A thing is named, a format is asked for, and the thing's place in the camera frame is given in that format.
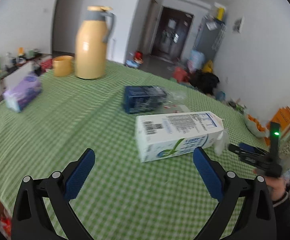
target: white carton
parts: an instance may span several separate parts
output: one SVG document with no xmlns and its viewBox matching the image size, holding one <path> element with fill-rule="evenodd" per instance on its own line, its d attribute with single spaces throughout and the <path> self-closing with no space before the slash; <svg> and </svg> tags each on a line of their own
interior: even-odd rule
<svg viewBox="0 0 290 240">
<path fill-rule="evenodd" d="M 223 132 L 222 120 L 210 111 L 136 117 L 135 138 L 141 162 L 207 148 Z"/>
</svg>

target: gray refrigerator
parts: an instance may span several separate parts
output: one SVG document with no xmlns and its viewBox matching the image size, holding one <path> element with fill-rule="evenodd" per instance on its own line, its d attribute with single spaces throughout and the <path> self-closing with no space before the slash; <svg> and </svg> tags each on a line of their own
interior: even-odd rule
<svg viewBox="0 0 290 240">
<path fill-rule="evenodd" d="M 224 38 L 226 25 L 219 20 L 202 19 L 197 38 L 194 43 L 194 50 L 205 55 L 205 62 L 212 60 L 216 56 L 219 46 Z"/>
</svg>

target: gingham tablecloth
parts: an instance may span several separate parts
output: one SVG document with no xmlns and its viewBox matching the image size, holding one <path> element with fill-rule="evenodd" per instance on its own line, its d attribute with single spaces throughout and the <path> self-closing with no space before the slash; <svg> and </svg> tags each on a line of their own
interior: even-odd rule
<svg viewBox="0 0 290 240">
<path fill-rule="evenodd" d="M 12 213 L 24 176 L 47 178 L 76 161 L 86 148 L 95 166 L 71 206 L 91 236 L 98 239 L 194 239 L 217 205 L 210 197 L 192 154 L 140 163 L 134 140 L 136 115 L 123 111 L 126 85 L 158 85 L 187 93 L 192 111 L 209 110 L 224 119 L 230 140 L 265 147 L 233 109 L 169 80 L 108 63 L 99 80 L 74 75 L 42 76 L 43 92 L 17 114 L 0 104 L 0 200 Z M 228 151 L 211 159 L 240 177 L 254 178 L 252 167 Z M 236 205 L 223 236 L 231 233 L 243 200 Z M 48 201 L 48 213 L 65 237 Z"/>
</svg>

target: person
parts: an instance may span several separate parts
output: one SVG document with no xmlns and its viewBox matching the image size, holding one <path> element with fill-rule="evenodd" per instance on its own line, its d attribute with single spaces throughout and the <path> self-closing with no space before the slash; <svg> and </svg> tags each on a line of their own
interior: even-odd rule
<svg viewBox="0 0 290 240">
<path fill-rule="evenodd" d="M 286 181 L 283 178 L 264 178 L 267 186 L 272 187 L 270 196 L 275 211 L 277 240 L 290 239 L 290 199 L 286 192 Z"/>
</svg>

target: yellow thermos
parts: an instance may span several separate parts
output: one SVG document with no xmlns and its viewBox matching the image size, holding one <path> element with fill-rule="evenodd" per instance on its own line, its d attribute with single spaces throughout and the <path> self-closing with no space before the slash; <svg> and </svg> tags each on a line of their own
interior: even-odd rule
<svg viewBox="0 0 290 240">
<path fill-rule="evenodd" d="M 86 20 L 76 36 L 75 74 L 82 79 L 100 78 L 105 73 L 106 50 L 115 24 L 115 15 L 105 6 L 89 6 Z M 107 29 L 106 16 L 112 18 Z"/>
</svg>

